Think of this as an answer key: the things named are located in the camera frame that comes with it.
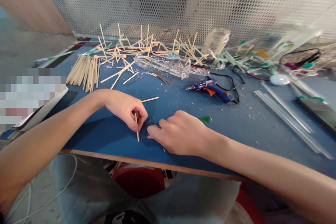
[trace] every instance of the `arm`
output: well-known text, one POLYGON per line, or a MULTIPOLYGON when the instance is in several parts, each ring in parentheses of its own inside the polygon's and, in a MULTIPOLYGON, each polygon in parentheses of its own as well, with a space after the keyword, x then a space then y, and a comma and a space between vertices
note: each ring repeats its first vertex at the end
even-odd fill
POLYGON ((101 89, 36 125, 0 152, 0 212, 4 216, 23 187, 50 163, 78 128, 104 106, 133 131, 138 131, 148 116, 139 99, 116 90, 101 89), (138 114, 138 124, 133 113, 138 114))
POLYGON ((335 223, 336 180, 289 159, 223 136, 183 111, 148 133, 169 152, 195 155, 236 171, 282 196, 315 223, 335 223))

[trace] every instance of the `orange trigger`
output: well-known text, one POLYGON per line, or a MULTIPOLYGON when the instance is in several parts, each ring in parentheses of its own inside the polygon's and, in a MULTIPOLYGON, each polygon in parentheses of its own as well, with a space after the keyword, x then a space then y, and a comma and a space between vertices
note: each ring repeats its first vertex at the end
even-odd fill
POLYGON ((213 91, 211 89, 203 89, 203 90, 208 91, 208 93, 209 93, 210 96, 213 96, 216 93, 215 91, 213 91))

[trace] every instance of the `table edge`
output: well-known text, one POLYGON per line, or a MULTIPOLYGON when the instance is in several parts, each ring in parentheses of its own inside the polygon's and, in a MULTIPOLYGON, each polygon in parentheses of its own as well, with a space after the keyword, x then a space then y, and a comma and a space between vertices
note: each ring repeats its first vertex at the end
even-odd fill
POLYGON ((83 150, 79 151, 79 150, 74 150, 74 149, 62 149, 62 151, 66 153, 91 156, 94 158, 109 159, 109 160, 115 160, 119 162, 132 163, 136 165, 145 165, 145 166, 150 166, 150 167, 159 168, 159 169, 168 169, 168 170, 173 170, 173 171, 178 171, 178 172, 191 173, 191 174, 208 176, 208 177, 216 177, 220 179, 228 179, 228 180, 234 180, 234 181, 239 181, 239 182, 244 182, 247 180, 246 178, 239 177, 239 176, 216 173, 212 171, 198 170, 198 169, 193 169, 193 168, 186 168, 186 167, 181 167, 181 166, 175 166, 172 164, 170 165, 170 164, 157 163, 157 162, 140 160, 140 159, 133 159, 130 157, 128 158, 128 157, 114 156, 114 155, 108 155, 108 154, 102 154, 102 153, 96 153, 96 152, 88 152, 88 151, 83 151, 83 150))

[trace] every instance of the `hand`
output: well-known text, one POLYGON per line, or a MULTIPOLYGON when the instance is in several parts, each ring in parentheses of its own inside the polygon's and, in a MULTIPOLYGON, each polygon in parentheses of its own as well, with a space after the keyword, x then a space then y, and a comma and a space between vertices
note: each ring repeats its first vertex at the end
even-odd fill
POLYGON ((148 117, 141 100, 117 90, 104 90, 104 105, 114 115, 123 120, 133 131, 139 131, 148 117))
POLYGON ((149 138, 154 138, 170 153, 205 157, 213 148, 214 131, 199 119, 184 111, 176 111, 167 120, 161 119, 158 126, 149 126, 149 138))

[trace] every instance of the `person's left hand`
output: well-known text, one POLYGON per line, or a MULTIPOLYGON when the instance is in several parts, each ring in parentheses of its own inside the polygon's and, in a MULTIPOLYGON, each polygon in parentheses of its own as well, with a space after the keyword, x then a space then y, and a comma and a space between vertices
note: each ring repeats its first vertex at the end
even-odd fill
POLYGON ((104 105, 133 131, 139 131, 148 117, 141 100, 117 90, 104 89, 104 105))

